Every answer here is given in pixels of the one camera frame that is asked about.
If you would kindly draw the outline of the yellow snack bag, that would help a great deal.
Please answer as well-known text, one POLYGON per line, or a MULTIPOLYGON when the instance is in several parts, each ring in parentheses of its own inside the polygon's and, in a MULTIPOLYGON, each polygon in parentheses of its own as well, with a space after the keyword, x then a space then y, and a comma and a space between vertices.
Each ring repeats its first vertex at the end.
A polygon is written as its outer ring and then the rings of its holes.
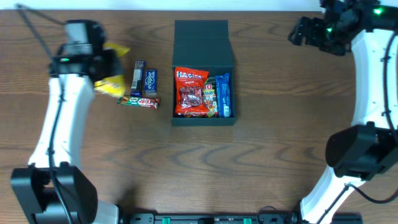
POLYGON ((94 82, 94 90, 105 95, 120 98, 126 90, 124 68, 120 58, 125 56, 130 51, 130 48, 106 42, 104 44, 104 51, 109 55, 109 72, 104 78, 100 78, 100 80, 94 82))

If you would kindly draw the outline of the dark blue candy bar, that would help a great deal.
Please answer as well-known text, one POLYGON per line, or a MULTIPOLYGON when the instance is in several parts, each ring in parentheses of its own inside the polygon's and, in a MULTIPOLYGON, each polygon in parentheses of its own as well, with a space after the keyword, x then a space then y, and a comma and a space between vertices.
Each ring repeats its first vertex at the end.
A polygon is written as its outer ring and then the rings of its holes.
POLYGON ((145 64, 146 64, 145 60, 135 61, 130 96, 133 97, 142 96, 142 80, 144 76, 145 64))

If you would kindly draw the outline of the blue Eclipse mint tin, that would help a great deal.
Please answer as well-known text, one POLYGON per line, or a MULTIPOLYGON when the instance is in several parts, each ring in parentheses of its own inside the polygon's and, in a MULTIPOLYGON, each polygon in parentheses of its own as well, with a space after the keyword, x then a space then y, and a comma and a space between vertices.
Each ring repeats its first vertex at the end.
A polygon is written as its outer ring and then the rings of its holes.
POLYGON ((157 94, 157 70, 146 70, 144 92, 147 95, 157 94))

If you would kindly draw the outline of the green red KitKat bar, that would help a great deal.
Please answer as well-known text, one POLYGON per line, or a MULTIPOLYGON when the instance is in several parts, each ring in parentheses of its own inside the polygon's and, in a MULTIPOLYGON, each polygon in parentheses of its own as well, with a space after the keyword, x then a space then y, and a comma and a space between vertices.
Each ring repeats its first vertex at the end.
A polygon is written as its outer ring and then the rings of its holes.
POLYGON ((123 96, 121 97, 117 104, 126 106, 138 106, 157 109, 159 107, 159 98, 140 98, 134 96, 123 96))

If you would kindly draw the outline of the red snack bag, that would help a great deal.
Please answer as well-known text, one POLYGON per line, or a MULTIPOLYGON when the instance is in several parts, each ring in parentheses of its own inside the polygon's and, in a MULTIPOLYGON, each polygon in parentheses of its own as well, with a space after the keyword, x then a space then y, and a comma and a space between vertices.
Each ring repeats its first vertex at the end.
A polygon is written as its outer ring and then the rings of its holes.
POLYGON ((176 105, 178 116, 204 116, 208 109, 202 100, 202 88, 209 72, 187 67, 175 68, 176 105))

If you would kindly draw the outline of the dark green lidded box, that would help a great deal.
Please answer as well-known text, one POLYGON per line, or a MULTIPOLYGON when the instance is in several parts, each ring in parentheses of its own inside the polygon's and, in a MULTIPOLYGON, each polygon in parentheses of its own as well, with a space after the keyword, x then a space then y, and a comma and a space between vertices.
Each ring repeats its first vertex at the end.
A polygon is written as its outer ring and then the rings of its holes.
POLYGON ((172 112, 172 126, 232 126, 236 122, 234 53, 227 20, 176 20, 172 69, 204 70, 209 76, 230 74, 229 118, 184 118, 172 112))

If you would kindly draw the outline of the Haribo candy bag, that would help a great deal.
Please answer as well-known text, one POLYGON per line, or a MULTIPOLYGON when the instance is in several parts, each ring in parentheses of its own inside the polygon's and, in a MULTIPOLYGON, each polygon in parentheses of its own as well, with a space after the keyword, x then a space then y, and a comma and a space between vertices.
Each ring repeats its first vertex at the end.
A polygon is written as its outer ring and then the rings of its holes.
POLYGON ((207 112, 186 112, 184 117, 214 118, 218 117, 218 102, 216 95, 215 77, 206 80, 202 88, 202 102, 207 108, 207 112))

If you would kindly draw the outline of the long blue cookie pack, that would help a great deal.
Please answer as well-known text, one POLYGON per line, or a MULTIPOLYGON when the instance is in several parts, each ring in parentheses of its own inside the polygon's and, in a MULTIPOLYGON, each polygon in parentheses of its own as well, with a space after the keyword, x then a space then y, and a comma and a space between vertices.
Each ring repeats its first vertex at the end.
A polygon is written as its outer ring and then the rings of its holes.
POLYGON ((230 74, 216 76, 216 94, 218 103, 218 116, 220 118, 232 117, 230 74))

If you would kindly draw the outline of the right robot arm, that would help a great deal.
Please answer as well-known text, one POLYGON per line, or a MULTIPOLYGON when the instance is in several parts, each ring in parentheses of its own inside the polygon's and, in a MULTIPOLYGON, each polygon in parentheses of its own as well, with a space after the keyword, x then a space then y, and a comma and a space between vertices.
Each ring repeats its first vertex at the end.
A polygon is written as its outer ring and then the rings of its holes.
POLYGON ((353 192, 397 162, 397 4, 321 0, 323 18, 302 17, 288 39, 322 52, 354 56, 356 99, 351 126, 326 144, 326 169, 290 223, 358 223, 338 214, 353 192))

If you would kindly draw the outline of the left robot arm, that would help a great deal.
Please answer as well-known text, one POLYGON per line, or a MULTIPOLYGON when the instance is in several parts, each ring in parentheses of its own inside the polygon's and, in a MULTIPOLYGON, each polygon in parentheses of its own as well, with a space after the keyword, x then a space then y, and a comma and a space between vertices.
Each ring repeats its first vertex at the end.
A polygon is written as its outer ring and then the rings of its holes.
POLYGON ((69 20, 64 28, 67 43, 51 58, 42 132, 27 167, 12 171, 11 187, 29 223, 122 223, 119 207, 98 199, 80 159, 95 82, 118 72, 119 60, 104 48, 98 22, 69 20))

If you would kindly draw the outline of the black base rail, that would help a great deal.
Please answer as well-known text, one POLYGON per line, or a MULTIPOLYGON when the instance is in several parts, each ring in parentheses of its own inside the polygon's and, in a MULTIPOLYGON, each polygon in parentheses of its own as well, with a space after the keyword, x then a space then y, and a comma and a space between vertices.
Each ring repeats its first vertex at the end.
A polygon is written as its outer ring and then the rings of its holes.
POLYGON ((299 221, 296 215, 288 215, 287 213, 277 214, 276 212, 268 212, 257 215, 156 215, 153 213, 135 213, 121 218, 119 223, 123 224, 288 224, 288 223, 305 223, 299 221))

